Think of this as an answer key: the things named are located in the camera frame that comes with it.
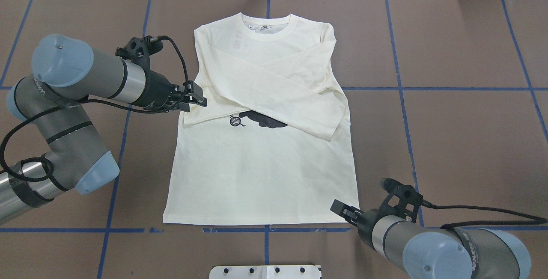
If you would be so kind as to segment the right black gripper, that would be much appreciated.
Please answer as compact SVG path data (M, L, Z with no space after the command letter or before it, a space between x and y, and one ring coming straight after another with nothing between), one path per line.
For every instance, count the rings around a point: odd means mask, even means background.
M330 211L343 218L347 223L356 226L360 239L368 246L373 246L372 231L374 226L380 219L390 215L380 209L361 211L337 199L333 201Z

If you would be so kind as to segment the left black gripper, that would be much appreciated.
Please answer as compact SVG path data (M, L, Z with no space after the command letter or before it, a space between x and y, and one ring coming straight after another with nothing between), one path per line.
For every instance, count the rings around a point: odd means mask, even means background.
M150 111L180 110L188 113L191 105L207 107L203 89L192 80L181 86L172 84L155 71L145 71L145 86L140 96L140 107Z

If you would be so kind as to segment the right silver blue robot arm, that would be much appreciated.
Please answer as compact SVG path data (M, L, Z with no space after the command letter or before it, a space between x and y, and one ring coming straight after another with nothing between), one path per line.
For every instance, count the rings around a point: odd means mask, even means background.
M334 200L331 211L356 226L362 242L413 279L528 279L523 242L494 229L428 229L379 209Z

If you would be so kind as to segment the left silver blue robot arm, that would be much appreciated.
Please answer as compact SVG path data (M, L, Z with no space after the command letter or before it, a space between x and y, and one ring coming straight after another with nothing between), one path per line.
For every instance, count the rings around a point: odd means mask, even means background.
M36 47L32 73L13 86L6 107L20 120L1 142L1 223L51 203L70 190L92 193L119 176L120 168L84 110L97 103L142 114L190 111L207 106L198 84L172 84L151 70L150 56L169 41L180 61L176 43L168 36L133 37L114 55L63 35L47 35ZM33 124L49 146L41 156L8 165L9 140Z

